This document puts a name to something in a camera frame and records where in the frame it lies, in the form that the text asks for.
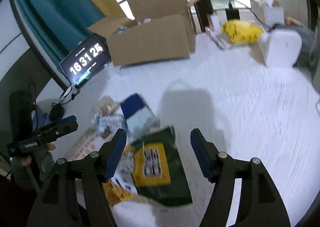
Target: black mouse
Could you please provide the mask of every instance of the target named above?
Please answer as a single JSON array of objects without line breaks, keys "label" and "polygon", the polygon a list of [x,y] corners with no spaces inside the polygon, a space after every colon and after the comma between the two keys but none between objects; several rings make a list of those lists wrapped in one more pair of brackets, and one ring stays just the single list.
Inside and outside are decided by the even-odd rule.
[{"label": "black mouse", "polygon": [[49,120],[52,122],[55,122],[57,120],[62,119],[64,115],[64,108],[61,104],[56,104],[52,107],[50,114],[49,114]]}]

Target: table surface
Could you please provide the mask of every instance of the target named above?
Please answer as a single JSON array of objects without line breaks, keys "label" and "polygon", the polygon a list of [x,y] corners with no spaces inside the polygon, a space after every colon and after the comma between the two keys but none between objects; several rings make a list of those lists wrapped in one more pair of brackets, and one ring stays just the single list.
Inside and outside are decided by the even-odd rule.
[{"label": "table surface", "polygon": [[[133,93],[142,95],[162,126],[174,125],[193,204],[163,208],[139,199],[125,201],[113,208],[119,226],[200,224],[214,185],[202,176],[191,148],[193,128],[233,158],[260,158],[292,226],[318,194],[320,117],[315,104],[319,95],[310,78],[294,68],[266,68],[257,45],[223,52],[205,34],[198,35],[196,53],[189,60],[127,68],[111,64],[95,75],[65,106],[65,116],[75,115],[79,129],[55,142],[54,160],[92,125],[90,109],[99,99],[110,95],[121,101]],[[228,225],[236,219],[240,188],[237,180]]]}]

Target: human hand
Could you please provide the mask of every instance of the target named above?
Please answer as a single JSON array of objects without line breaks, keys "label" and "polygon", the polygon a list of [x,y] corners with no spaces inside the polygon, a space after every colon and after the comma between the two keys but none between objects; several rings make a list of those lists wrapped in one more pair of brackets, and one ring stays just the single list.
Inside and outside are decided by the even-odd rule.
[{"label": "human hand", "polygon": [[[47,143],[47,149],[52,151],[56,149],[56,146],[52,143]],[[22,166],[29,166],[31,164],[31,157],[27,156],[26,158],[20,158],[20,162]]]}]

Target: clock display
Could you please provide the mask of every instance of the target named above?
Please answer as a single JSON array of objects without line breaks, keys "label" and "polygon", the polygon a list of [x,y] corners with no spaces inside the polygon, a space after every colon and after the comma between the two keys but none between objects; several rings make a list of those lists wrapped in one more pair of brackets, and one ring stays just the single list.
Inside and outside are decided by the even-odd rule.
[{"label": "clock display", "polygon": [[110,60],[107,44],[100,36],[93,34],[76,47],[60,66],[68,79],[77,87]]}]

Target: cardboard box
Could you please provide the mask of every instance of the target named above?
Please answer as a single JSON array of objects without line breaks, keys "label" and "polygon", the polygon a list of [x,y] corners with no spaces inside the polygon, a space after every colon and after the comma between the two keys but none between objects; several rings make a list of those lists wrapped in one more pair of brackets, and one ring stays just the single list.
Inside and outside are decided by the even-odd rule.
[{"label": "cardboard box", "polygon": [[[195,51],[195,25],[187,0],[128,0],[135,20],[107,16],[89,27],[107,38],[113,64],[188,58]],[[152,21],[138,25],[145,18]],[[119,27],[128,30],[115,35]]]}]

